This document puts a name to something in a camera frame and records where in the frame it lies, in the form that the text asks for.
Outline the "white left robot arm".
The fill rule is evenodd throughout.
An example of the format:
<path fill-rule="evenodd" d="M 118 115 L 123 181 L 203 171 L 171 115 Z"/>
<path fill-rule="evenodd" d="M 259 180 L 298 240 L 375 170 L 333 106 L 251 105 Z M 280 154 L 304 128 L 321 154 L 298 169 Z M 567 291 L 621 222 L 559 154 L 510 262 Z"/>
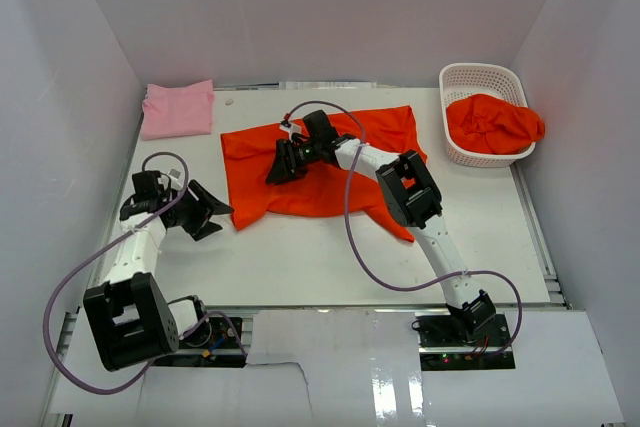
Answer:
<path fill-rule="evenodd" d="M 98 354 L 111 372 L 172 354 L 182 342 L 199 346 L 209 339 L 204 304 L 195 296 L 166 300 L 154 273 L 169 229 L 181 228 L 200 241 L 222 230 L 213 216 L 234 212 L 195 180 L 179 197 L 176 173 L 140 172 L 132 182 L 134 192 L 119 213 L 130 236 L 118 246 L 102 283 L 83 298 Z"/>

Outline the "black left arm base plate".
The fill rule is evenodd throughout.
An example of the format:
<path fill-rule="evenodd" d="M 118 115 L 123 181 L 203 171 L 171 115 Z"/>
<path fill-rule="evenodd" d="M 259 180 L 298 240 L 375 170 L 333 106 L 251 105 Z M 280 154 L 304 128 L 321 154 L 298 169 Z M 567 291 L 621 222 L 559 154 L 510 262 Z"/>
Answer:
<path fill-rule="evenodd" d="M 184 368 L 243 368 L 245 356 L 239 345 L 248 351 L 250 340 L 244 339 L 244 320 L 232 316 L 231 322 L 238 333 L 220 316 L 209 318 L 198 331 L 186 341 L 181 341 L 176 353 L 162 357 L 154 367 Z"/>

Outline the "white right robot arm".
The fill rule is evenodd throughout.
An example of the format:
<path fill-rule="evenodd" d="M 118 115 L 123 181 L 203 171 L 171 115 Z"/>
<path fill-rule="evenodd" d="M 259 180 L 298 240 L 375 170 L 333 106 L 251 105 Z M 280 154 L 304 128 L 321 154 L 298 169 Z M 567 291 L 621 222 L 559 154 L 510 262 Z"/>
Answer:
<path fill-rule="evenodd" d="M 267 175 L 268 184 L 280 185 L 304 177 L 307 167 L 323 161 L 347 172 L 343 217 L 347 238 L 357 262 L 367 276 L 387 290 L 414 292 L 438 284 L 452 317 L 453 337 L 472 346 L 488 332 L 495 314 L 489 294 L 471 277 L 446 226 L 442 195 L 420 155 L 409 150 L 392 153 L 371 146 L 351 135 L 330 142 L 294 134 L 276 141 L 275 158 Z M 351 230 L 350 191 L 356 175 L 377 183 L 392 220 L 407 229 L 431 265 L 436 278 L 413 287 L 391 285 L 378 278 L 365 264 Z"/>

